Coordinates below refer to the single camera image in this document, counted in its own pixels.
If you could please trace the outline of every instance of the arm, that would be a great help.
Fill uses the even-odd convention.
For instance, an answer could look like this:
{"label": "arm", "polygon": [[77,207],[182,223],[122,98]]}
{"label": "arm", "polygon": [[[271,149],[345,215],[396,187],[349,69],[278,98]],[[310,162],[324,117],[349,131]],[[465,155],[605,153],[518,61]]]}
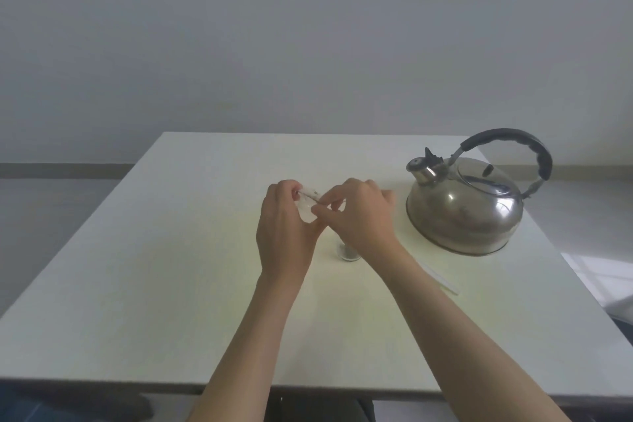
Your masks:
{"label": "arm", "polygon": [[261,276],[253,299],[188,418],[189,422],[261,421],[279,344],[292,303],[312,261],[318,219],[306,224],[293,202],[301,185],[282,181],[268,188],[257,227]]}
{"label": "arm", "polygon": [[[327,205],[346,199],[342,212]],[[422,270],[398,242],[390,191],[350,179],[313,207],[360,252],[396,299],[446,400],[462,422],[568,419],[519,365]]]}

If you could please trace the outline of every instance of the kettle spout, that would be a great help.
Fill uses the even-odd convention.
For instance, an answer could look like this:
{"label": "kettle spout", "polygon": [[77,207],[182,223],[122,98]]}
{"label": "kettle spout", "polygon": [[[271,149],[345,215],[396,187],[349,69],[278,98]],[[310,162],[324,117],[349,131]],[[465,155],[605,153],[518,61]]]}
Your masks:
{"label": "kettle spout", "polygon": [[444,159],[432,154],[429,147],[424,152],[424,157],[416,157],[407,164],[407,171],[421,184],[437,181],[444,164]]}

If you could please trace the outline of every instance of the black kettle handle grip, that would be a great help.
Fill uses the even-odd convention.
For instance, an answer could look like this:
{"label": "black kettle handle grip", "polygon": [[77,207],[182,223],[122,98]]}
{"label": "black kettle handle grip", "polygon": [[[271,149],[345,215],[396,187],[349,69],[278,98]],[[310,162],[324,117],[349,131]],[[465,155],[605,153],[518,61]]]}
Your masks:
{"label": "black kettle handle grip", "polygon": [[523,130],[519,129],[490,129],[464,140],[460,147],[463,152],[468,152],[479,145],[484,145],[493,140],[513,140],[520,144],[528,146],[536,153],[536,161],[539,163],[539,177],[543,180],[549,180],[552,173],[552,156],[550,151],[534,137]]}

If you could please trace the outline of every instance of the stainless steel kettle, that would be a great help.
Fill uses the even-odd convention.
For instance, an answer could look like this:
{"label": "stainless steel kettle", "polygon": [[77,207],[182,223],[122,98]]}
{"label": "stainless steel kettle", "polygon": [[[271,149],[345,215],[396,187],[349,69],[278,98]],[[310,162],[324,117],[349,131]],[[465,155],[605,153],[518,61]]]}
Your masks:
{"label": "stainless steel kettle", "polygon": [[[460,157],[493,140],[513,140],[537,154],[539,179],[524,193],[495,166]],[[407,170],[416,178],[407,198],[415,228],[445,249],[483,256],[508,242],[523,216],[523,199],[550,178],[552,156],[523,130],[493,129],[464,140],[446,162],[426,147],[425,156],[409,162]]]}

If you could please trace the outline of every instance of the kettle handle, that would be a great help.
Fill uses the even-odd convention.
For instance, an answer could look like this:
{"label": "kettle handle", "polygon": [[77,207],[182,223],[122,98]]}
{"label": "kettle handle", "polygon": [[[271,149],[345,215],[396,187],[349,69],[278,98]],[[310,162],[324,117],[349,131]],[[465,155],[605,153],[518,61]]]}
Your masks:
{"label": "kettle handle", "polygon": [[528,146],[536,153],[536,161],[539,164],[539,179],[521,194],[522,198],[527,198],[532,195],[542,186],[545,180],[550,179],[553,165],[550,151],[532,134],[519,129],[490,129],[467,138],[460,144],[460,148],[452,154],[448,160],[448,165],[452,166],[457,158],[464,152],[468,152],[479,145],[487,144],[493,140],[513,140]]}

